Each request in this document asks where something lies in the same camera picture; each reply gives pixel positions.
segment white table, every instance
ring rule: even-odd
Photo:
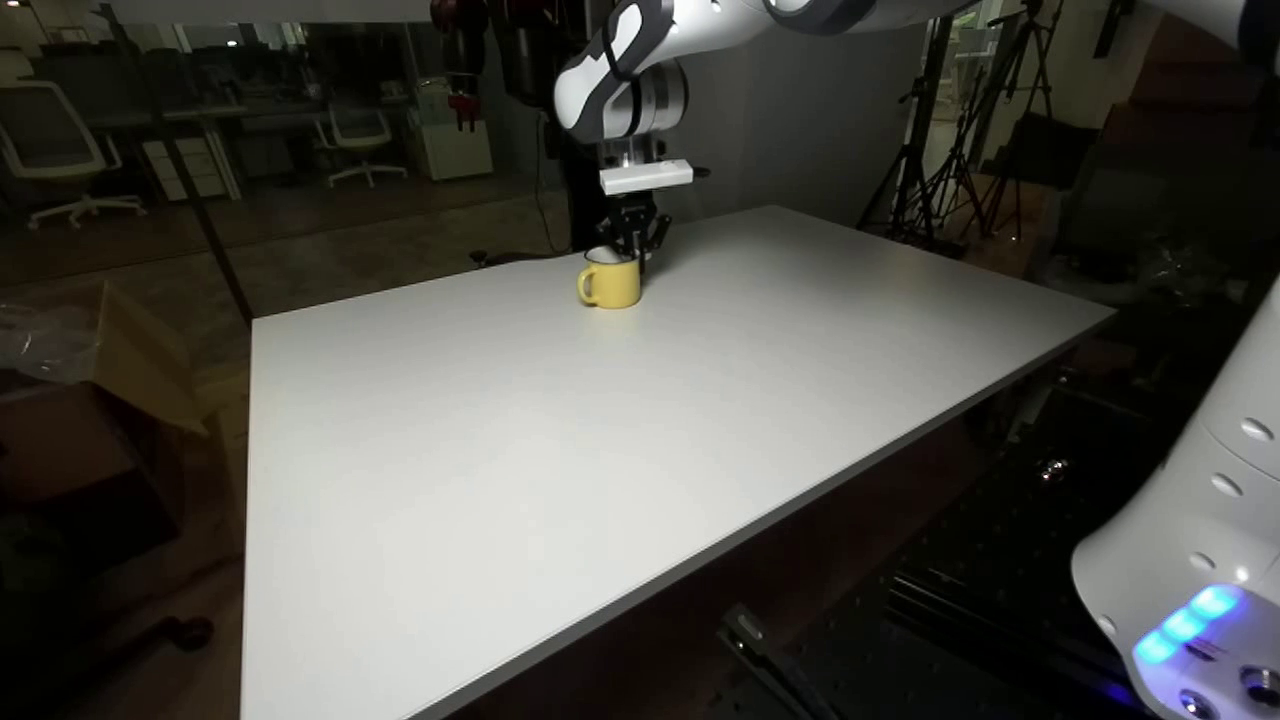
[[[464,707],[1110,314],[755,208],[256,319],[245,720]]]

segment office chair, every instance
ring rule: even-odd
[[[360,105],[329,105],[329,134],[321,128],[321,146],[336,154],[360,155],[351,169],[334,173],[324,184],[336,189],[340,179],[364,175],[374,189],[374,175],[402,175],[410,179],[403,163],[368,163],[375,150],[394,146],[387,118],[381,107]]]
[[[106,155],[71,100],[47,79],[0,86],[0,155],[17,179],[32,184],[84,184],[122,169],[115,146],[110,146]],[[32,213],[29,232],[47,218],[67,218],[71,229],[82,229],[82,218],[95,218],[106,208],[143,218],[143,201],[135,198],[82,198],[71,203]]]

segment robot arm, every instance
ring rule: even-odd
[[[670,134],[688,107],[684,55],[749,43],[766,28],[841,36],[883,31],[947,16],[972,0],[634,0],[584,55],[558,79],[558,119],[582,146],[625,141],[625,169],[605,169],[605,198],[688,184],[684,161],[634,154],[642,137]],[[1247,66],[1280,69],[1276,0],[1154,0],[1171,16],[1238,43]]]

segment yellow mug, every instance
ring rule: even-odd
[[[577,302],[587,307],[634,307],[642,306],[642,263],[587,263],[577,276]]]

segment blue light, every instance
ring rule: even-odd
[[[1210,630],[1210,621],[1204,621],[1199,611],[1188,611],[1188,608],[1171,611],[1171,616],[1161,623],[1161,631],[1163,631],[1168,641],[1179,641],[1179,645],[1191,645],[1204,630]]]
[[[1179,652],[1179,645],[1168,641],[1163,631],[1150,631],[1150,636],[1134,650],[1134,655],[1137,655],[1140,663],[1163,663],[1163,661],[1178,655],[1178,652]]]
[[[1214,583],[1191,602],[1191,611],[1214,623],[1214,621],[1229,616],[1238,605],[1241,605],[1241,587]]]

